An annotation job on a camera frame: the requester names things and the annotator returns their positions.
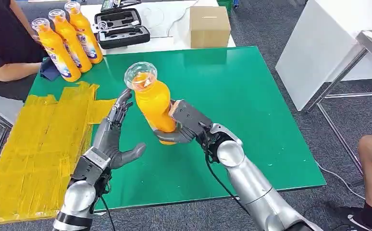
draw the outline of clear plastic cap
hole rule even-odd
[[[46,18],[37,18],[33,20],[32,28],[37,32],[46,32],[50,30],[50,22]]]
[[[80,13],[80,4],[76,1],[71,1],[68,2],[64,5],[64,9],[69,13],[69,14],[75,14],[75,13]]]
[[[49,12],[49,19],[51,19],[54,23],[62,23],[66,21],[66,13],[64,10],[55,9]]]
[[[128,68],[124,75],[124,82],[130,89],[142,91],[155,82],[157,77],[158,71],[153,64],[139,62]]]

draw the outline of knee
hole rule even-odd
[[[372,135],[363,136],[359,140],[359,156],[362,161],[368,160],[372,155]]]

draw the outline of black sock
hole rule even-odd
[[[361,220],[364,224],[372,227],[372,207],[364,202],[364,208],[361,211]]]

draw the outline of gray carpet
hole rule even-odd
[[[47,15],[50,9],[63,3],[31,4],[19,2],[29,20]],[[303,1],[296,0],[240,0],[240,7],[231,15],[232,35],[237,46],[259,47],[299,129],[315,159],[325,168],[342,176],[347,182],[360,178],[347,153],[331,131],[318,109],[309,114],[297,112],[274,67],[291,34]],[[372,80],[341,83],[336,92],[372,90]],[[346,140],[357,153],[357,140],[372,134],[372,97],[358,99],[329,99],[323,102]],[[344,184],[325,174],[327,186],[316,189],[284,192],[282,196],[305,217],[324,230],[342,224],[330,209],[331,205],[362,206],[363,201],[350,194]],[[363,194],[363,186],[354,188]],[[256,230],[251,219],[230,200],[195,202],[182,205],[125,209],[112,212],[117,230],[134,231],[247,231]],[[0,225],[3,231],[51,230],[51,220]],[[94,231],[111,230],[108,216],[94,219]]]

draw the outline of green table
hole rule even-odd
[[[139,61],[156,66],[172,99],[186,99],[236,134],[277,190],[326,184],[257,47],[107,55],[80,80],[100,85],[97,99],[116,98],[125,88],[124,72]],[[73,85],[61,77],[36,78],[30,94],[58,99],[63,87]],[[113,171],[112,191],[104,196],[109,208],[228,196],[208,171],[197,142],[162,145],[135,105],[125,118],[120,145],[125,151],[141,141],[147,144],[143,156]],[[232,190],[223,167],[213,169]]]

